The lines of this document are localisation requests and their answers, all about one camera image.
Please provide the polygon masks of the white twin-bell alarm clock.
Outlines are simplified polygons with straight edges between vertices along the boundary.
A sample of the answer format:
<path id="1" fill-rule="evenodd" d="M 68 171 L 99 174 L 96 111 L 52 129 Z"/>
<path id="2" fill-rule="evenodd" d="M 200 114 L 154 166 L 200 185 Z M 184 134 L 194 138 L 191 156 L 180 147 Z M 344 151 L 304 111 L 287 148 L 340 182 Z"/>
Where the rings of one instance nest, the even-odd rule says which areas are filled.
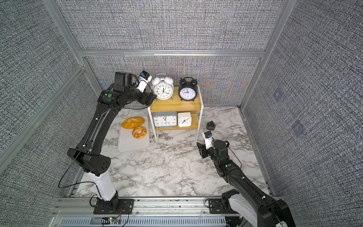
<path id="1" fill-rule="evenodd" d="M 174 80 L 164 73 L 157 74 L 151 81 L 152 91 L 159 100 L 170 99 L 174 92 Z"/>

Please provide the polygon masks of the grey rectangular alarm clock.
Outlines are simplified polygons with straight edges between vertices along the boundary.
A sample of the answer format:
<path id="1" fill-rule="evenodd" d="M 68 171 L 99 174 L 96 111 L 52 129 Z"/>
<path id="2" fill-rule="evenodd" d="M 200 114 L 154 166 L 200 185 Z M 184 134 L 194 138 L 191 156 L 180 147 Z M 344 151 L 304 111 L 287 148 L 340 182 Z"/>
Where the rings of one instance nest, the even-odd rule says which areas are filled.
<path id="1" fill-rule="evenodd" d="M 175 127 L 177 123 L 177 112 L 152 113 L 152 119 L 156 128 Z"/>

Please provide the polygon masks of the white square alarm clock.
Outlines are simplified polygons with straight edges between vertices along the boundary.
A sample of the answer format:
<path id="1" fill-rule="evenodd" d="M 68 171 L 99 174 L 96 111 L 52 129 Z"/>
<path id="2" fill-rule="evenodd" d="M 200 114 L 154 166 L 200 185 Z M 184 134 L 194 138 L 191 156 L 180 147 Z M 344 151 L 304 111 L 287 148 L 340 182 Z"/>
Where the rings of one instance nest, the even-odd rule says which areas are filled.
<path id="1" fill-rule="evenodd" d="M 190 112 L 183 112 L 177 114 L 179 127 L 190 127 L 192 125 L 192 114 Z"/>

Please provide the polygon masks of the black twin-bell alarm clock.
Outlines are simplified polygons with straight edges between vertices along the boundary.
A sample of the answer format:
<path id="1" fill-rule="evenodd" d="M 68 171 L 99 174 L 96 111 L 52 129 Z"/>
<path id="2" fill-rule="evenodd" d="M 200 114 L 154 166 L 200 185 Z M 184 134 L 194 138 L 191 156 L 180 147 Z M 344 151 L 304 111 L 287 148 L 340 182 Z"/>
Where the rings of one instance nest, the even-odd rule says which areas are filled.
<path id="1" fill-rule="evenodd" d="M 193 77 L 184 77 L 179 81 L 178 95 L 181 101 L 192 101 L 198 95 L 198 81 Z"/>

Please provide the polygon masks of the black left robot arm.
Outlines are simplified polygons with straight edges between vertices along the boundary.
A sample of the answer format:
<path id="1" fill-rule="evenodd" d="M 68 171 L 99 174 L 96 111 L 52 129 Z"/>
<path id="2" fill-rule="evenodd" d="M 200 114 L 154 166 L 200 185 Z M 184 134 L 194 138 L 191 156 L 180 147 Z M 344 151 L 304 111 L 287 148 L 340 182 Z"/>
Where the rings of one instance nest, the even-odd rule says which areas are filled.
<path id="1" fill-rule="evenodd" d="M 155 100 L 153 92 L 145 89 L 152 80 L 142 71 L 139 76 L 116 72 L 114 83 L 103 90 L 97 100 L 96 111 L 85 135 L 76 146 L 69 148 L 67 155 L 90 177 L 97 188 L 96 212 L 116 213 L 121 208 L 118 192 L 112 185 L 108 172 L 111 159 L 101 154 L 107 132 L 119 111 L 132 102 L 149 107 Z"/>

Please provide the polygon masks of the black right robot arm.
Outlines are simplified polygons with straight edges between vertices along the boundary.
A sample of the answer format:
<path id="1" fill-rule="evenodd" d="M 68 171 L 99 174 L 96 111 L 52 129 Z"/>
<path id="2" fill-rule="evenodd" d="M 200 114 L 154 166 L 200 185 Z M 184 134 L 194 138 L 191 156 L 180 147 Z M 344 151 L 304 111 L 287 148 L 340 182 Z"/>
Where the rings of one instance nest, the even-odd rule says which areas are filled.
<path id="1" fill-rule="evenodd" d="M 234 187 L 222 195 L 227 207 L 239 213 L 254 227 L 295 227 L 288 205 L 264 193 L 243 173 L 228 155 L 229 142 L 197 143 L 201 157 L 210 158 L 218 175 Z"/>

